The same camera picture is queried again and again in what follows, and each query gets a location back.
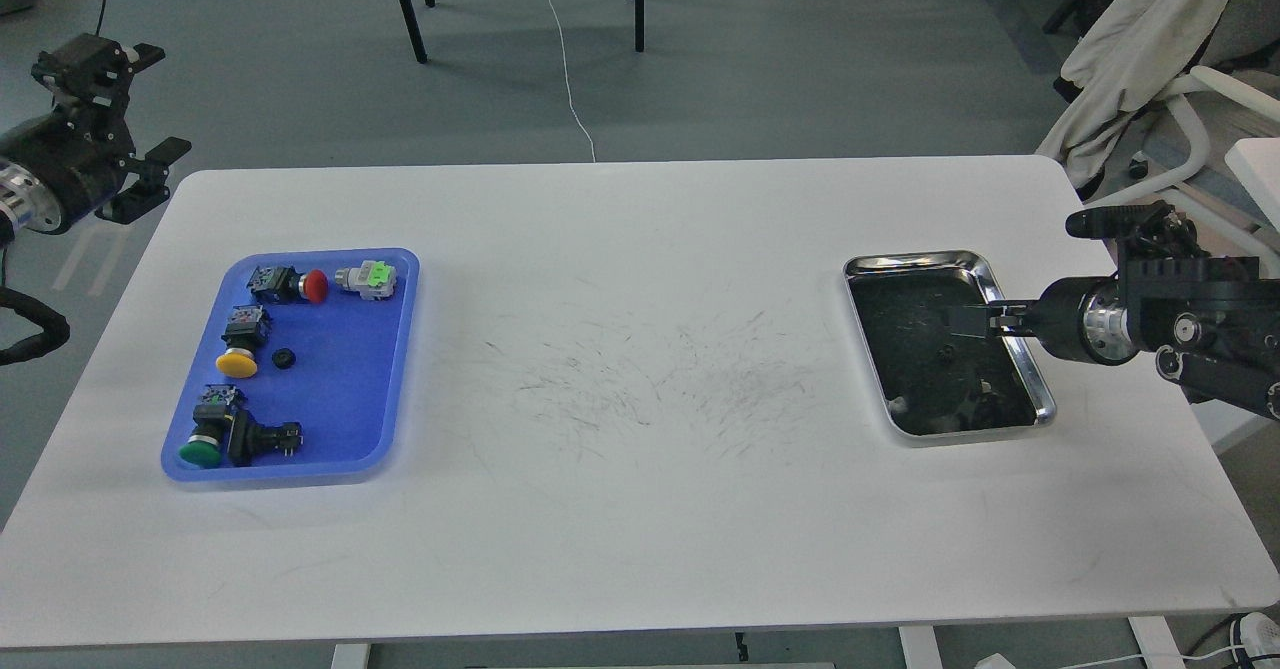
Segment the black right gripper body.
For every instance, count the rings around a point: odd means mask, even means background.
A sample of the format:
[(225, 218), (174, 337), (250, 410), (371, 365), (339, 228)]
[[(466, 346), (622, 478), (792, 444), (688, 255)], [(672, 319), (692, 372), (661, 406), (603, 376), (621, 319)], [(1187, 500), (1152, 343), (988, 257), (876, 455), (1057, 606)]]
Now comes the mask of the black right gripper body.
[(1126, 362), (1126, 313), (1114, 278), (1064, 278), (1030, 308), (1030, 333), (1050, 356), (1068, 362)]

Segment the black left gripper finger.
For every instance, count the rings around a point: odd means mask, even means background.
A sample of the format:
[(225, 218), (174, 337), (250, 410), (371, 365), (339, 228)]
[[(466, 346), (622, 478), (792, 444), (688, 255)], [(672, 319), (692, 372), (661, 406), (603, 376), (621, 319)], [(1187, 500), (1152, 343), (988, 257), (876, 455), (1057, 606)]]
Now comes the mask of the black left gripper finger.
[(136, 174), (138, 178), (128, 189), (115, 192), (96, 209), (96, 217), (109, 223), (131, 224), (150, 214), (152, 209), (160, 207), (172, 194), (166, 185), (170, 168), (191, 148), (191, 141), (168, 137), (147, 151), (142, 159), (120, 159), (119, 168), (125, 174)]
[(60, 49), (41, 51), (31, 75), (52, 93), (56, 130), (79, 139), (131, 139), (125, 113), (132, 81), (164, 58), (165, 50), (151, 43), (123, 46), (78, 35)]

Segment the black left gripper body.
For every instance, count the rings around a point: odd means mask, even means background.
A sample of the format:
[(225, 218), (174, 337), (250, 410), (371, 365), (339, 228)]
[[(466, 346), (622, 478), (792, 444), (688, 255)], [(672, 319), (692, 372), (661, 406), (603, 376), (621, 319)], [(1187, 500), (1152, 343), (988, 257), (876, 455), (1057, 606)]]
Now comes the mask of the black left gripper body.
[(125, 133), (96, 136), (59, 114), (4, 133), (3, 219), (19, 230), (65, 233), (122, 191), (131, 145)]

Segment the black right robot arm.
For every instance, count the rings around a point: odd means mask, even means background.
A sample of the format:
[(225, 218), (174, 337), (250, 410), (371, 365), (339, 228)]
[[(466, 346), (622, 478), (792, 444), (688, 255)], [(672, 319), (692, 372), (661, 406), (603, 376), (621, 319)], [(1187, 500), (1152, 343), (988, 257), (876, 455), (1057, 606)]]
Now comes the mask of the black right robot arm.
[(1050, 356), (1125, 365), (1155, 356), (1189, 403), (1277, 420), (1277, 281), (1253, 256), (1130, 258), (1114, 276), (1062, 278), (1036, 301), (955, 306), (959, 336), (1032, 336)]

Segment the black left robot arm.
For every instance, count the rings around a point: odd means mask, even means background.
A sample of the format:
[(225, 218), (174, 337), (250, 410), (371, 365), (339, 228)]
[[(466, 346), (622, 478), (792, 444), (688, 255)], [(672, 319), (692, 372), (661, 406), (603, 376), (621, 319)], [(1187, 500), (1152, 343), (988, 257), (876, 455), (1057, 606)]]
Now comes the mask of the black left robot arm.
[(68, 319), (35, 294), (35, 274), (12, 274), (24, 235), (68, 235), (88, 217), (128, 226), (172, 198), (173, 168), (191, 141), (170, 136), (143, 151), (127, 118), (133, 82), (166, 54), (160, 43), (76, 35), (29, 67), (49, 93), (41, 113), (3, 113), (3, 310), (36, 327), (3, 347), (3, 365), (70, 338)]

